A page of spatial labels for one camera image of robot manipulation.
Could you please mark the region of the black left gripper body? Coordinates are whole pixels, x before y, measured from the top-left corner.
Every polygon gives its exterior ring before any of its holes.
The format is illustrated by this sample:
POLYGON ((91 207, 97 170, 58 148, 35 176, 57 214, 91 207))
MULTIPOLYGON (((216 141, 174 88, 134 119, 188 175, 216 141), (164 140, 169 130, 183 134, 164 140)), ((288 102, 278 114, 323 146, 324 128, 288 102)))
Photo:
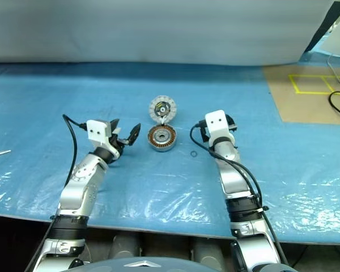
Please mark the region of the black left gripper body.
POLYGON ((122 151, 125 146, 129 146, 130 142, 128 139, 120 139, 119 133, 121 131, 121 128, 118 127, 116 128, 110 137, 110 144, 117 150, 117 151, 122 151))

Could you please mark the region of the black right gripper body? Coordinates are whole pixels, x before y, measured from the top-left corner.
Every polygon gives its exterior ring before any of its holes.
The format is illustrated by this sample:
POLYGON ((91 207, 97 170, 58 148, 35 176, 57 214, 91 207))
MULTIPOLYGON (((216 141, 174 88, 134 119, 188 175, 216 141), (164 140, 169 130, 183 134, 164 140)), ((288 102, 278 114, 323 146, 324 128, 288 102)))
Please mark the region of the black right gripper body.
POLYGON ((227 120, 227 124, 228 124, 228 130, 229 131, 236 131, 237 130, 237 125, 235 124, 233 118, 231 116, 229 116, 228 114, 226 114, 226 120, 227 120))

